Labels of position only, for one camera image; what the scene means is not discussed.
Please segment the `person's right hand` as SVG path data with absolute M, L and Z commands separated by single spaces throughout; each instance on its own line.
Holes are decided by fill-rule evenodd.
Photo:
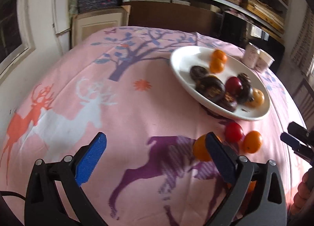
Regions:
M 307 182 L 309 178 L 309 173 L 313 170 L 311 168 L 308 172 L 306 172 L 303 177 L 301 183 L 298 185 L 298 192 L 295 194 L 293 198 L 293 204 L 290 208 L 290 213 L 292 215 L 296 215 L 300 212 L 300 210 L 306 204 L 306 201 L 309 199 L 311 190 L 307 187 Z

